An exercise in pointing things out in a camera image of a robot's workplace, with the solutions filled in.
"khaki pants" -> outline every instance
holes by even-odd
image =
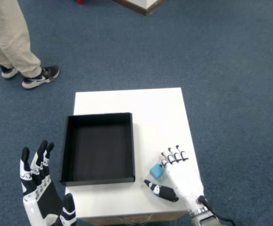
[[[0,0],[0,65],[14,67],[30,78],[41,73],[40,60],[31,52],[28,27],[17,0]]]

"black box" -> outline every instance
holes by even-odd
[[[68,116],[59,179],[65,186],[134,182],[132,114]]]

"robot finger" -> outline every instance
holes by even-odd
[[[176,149],[179,151],[180,155],[182,156],[183,161],[186,161],[189,159],[185,151],[181,151],[178,145],[176,145]]]
[[[35,174],[38,174],[38,169],[41,167],[43,161],[43,153],[46,150],[47,145],[48,142],[44,140],[33,157],[33,160],[31,162],[31,169]]]
[[[49,176],[50,175],[50,171],[49,171],[49,167],[48,167],[48,163],[49,163],[49,159],[50,159],[50,153],[54,148],[54,143],[49,143],[49,145],[47,146],[47,149],[45,150],[45,152],[43,153],[43,170],[45,173],[45,176]]]
[[[166,160],[164,160],[164,159],[162,159],[161,160],[161,165],[163,166],[163,167],[167,167],[167,163],[168,163],[168,165],[170,165],[170,163],[168,162],[168,161],[166,161]]]
[[[63,226],[76,225],[76,210],[75,203],[71,193],[68,193],[63,198],[63,208],[60,214],[60,221]]]
[[[20,180],[24,193],[24,200],[31,201],[37,198],[37,186],[32,178],[30,165],[28,163],[30,151],[27,147],[23,148],[22,157],[20,160]]]
[[[42,167],[43,162],[43,153],[46,150],[48,142],[44,140],[38,151],[35,153],[32,163],[31,163],[31,171],[33,180],[37,186],[37,193],[41,194],[43,192],[43,186],[45,185],[45,173]]]
[[[182,161],[182,156],[177,151],[177,149],[168,148],[168,150],[171,152],[172,156],[175,158],[177,162]]]
[[[176,162],[176,160],[173,158],[171,152],[162,152],[161,155],[164,157],[166,161],[168,161],[171,165]]]
[[[144,180],[144,182],[156,196],[171,202],[178,201],[178,197],[172,188],[154,184],[149,180]]]

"person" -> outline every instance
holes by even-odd
[[[26,89],[49,83],[59,75],[57,66],[41,67],[31,52],[28,27],[17,0],[0,0],[0,68],[5,79],[19,71]]]

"black sneaker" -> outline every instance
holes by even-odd
[[[43,67],[40,75],[34,78],[24,77],[22,86],[26,89],[32,89],[40,86],[43,83],[49,83],[53,81],[59,75],[59,68],[57,66]]]
[[[16,75],[18,73],[18,70],[16,70],[15,68],[6,68],[3,65],[0,65],[1,68],[1,76],[4,79],[11,79],[14,77],[14,75]]]

